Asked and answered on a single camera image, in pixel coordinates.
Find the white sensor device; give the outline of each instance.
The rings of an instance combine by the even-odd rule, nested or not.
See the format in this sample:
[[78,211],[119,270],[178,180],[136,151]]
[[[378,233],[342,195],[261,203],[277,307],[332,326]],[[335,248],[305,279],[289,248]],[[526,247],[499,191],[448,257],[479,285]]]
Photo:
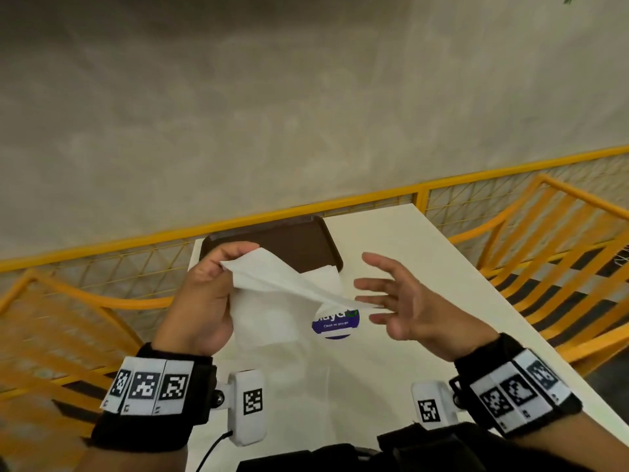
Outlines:
[[217,383],[224,401],[214,409],[228,409],[227,427],[239,447],[259,443],[267,435],[264,411],[264,376],[259,369],[230,373],[227,384]]
[[411,386],[415,412],[420,424],[428,429],[447,427],[459,423],[453,394],[444,381],[413,383]]

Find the wrist strap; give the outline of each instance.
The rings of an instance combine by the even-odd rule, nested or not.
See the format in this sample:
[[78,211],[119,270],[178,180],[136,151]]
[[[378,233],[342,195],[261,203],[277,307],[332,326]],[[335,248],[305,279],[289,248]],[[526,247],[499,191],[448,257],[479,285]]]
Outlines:
[[100,449],[176,451],[194,425],[206,423],[216,367],[212,358],[155,351],[145,344],[124,359],[92,431]]
[[507,334],[457,361],[456,401],[484,428],[529,434],[582,410],[570,388],[532,351]]

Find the hand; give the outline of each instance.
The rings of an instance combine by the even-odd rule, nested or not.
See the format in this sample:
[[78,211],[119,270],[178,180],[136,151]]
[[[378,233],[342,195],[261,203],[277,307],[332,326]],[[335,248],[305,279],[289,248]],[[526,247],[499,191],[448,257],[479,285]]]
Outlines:
[[393,280],[357,278],[354,286],[386,293],[357,296],[356,300],[393,311],[374,313],[369,319],[376,325],[386,325],[389,337],[394,340],[419,341],[438,357],[454,361],[498,338],[491,326],[422,285],[400,262],[376,253],[363,253],[362,259],[393,277]]
[[229,295],[232,272],[220,262],[249,253],[258,244],[233,242],[217,246],[186,275],[155,334],[155,350],[212,356],[233,333]]

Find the black wrist strap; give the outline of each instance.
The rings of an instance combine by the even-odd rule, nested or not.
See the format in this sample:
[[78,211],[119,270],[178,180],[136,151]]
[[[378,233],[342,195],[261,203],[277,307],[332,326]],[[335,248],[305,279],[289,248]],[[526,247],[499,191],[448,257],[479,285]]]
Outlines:
[[183,411],[171,415],[122,415],[104,411],[92,431],[92,444],[99,449],[125,452],[177,451],[187,444],[194,425],[208,421],[211,396],[216,388],[216,367],[210,357],[155,351],[150,343],[138,351],[137,357],[194,362]]
[[581,401],[556,373],[505,333],[454,365],[459,372],[450,381],[455,402],[478,425],[495,427],[507,438],[524,436],[582,410]]

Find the brown tray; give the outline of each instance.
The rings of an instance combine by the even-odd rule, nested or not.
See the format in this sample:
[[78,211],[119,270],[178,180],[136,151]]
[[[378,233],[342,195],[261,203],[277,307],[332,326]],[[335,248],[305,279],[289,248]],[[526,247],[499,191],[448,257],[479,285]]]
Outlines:
[[248,240],[274,253],[299,273],[326,265],[343,269],[343,260],[323,219],[303,215],[274,222],[259,223],[208,235],[200,248],[200,259],[226,242]]

